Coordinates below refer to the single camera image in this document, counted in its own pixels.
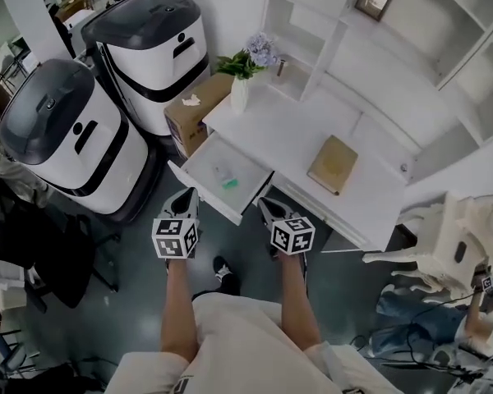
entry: open drawer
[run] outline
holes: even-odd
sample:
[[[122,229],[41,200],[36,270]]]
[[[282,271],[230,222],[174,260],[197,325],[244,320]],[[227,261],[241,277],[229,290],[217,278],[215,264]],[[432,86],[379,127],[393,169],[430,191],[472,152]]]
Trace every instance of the open drawer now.
[[[270,185],[272,171],[262,167],[212,133],[209,138],[178,167],[168,161],[175,176],[187,187],[195,187],[200,198],[239,225],[248,205]],[[224,189],[214,173],[214,166],[228,168],[238,185]]]

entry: flower vase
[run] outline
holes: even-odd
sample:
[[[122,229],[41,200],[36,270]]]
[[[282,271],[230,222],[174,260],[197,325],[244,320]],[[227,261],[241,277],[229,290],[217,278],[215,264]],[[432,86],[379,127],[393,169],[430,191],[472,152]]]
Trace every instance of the flower vase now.
[[[230,91],[230,99],[232,109],[237,114],[245,112],[248,102],[248,92],[250,87],[250,79],[239,79],[235,77]]]

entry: floor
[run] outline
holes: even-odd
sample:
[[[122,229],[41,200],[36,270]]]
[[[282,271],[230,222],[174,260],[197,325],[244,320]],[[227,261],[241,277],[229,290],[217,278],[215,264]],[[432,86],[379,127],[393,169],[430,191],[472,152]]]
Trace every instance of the floor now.
[[[120,290],[110,293],[92,279],[84,299],[76,309],[68,309],[52,294],[44,297],[48,312],[41,314],[33,305],[16,311],[23,336],[31,349],[40,350],[40,369],[67,360],[98,356],[118,362],[129,351],[153,351],[159,347],[161,309],[164,304],[166,272],[158,260],[150,239],[152,219],[162,203],[182,188],[166,169],[150,202],[142,214],[122,231],[119,245],[109,243],[97,256],[98,268],[108,279],[116,278]],[[288,197],[272,190],[270,197],[299,208]],[[84,212],[71,201],[56,196],[53,202],[61,209]],[[392,266],[387,263],[364,264],[361,254],[319,254],[330,229],[309,218],[316,226],[316,239],[309,259],[309,294],[320,322],[323,337],[332,343],[347,343],[358,334],[368,335],[378,327],[374,312],[377,297],[390,282]],[[201,291],[218,285],[211,259],[221,254],[228,259],[242,279],[242,294],[262,300],[279,301],[279,265],[272,263],[265,245],[268,231],[251,206],[236,227],[208,204],[200,204],[200,229],[203,231],[196,257],[189,262],[191,289]],[[102,236],[108,228],[95,221],[94,231]],[[404,244],[394,235],[390,249]],[[112,259],[115,269],[110,269]],[[378,366],[392,383],[406,393],[447,392],[453,379],[431,371],[398,371]],[[83,374],[95,372],[108,381],[115,368],[108,363],[82,363]]]

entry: marker cube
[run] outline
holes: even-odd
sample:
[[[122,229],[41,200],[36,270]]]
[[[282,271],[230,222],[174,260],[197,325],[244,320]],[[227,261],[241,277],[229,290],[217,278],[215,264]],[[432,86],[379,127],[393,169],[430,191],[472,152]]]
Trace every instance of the marker cube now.
[[[274,222],[270,244],[287,255],[300,254],[312,249],[316,228],[307,218]]]
[[[160,259],[186,259],[197,245],[197,220],[155,219],[151,239]]]

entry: cardboard box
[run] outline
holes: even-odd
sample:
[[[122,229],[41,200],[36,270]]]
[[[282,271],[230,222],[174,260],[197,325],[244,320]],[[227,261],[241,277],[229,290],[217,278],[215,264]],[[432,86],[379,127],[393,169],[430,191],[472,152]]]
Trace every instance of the cardboard box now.
[[[357,159],[354,150],[332,135],[323,143],[307,175],[334,195],[339,195]]]
[[[164,109],[173,141],[184,158],[189,158],[208,137],[203,118],[226,98],[232,88],[232,82],[233,76],[217,73],[194,89],[178,96]],[[193,94],[200,100],[200,104],[185,105],[182,100],[190,99]]]

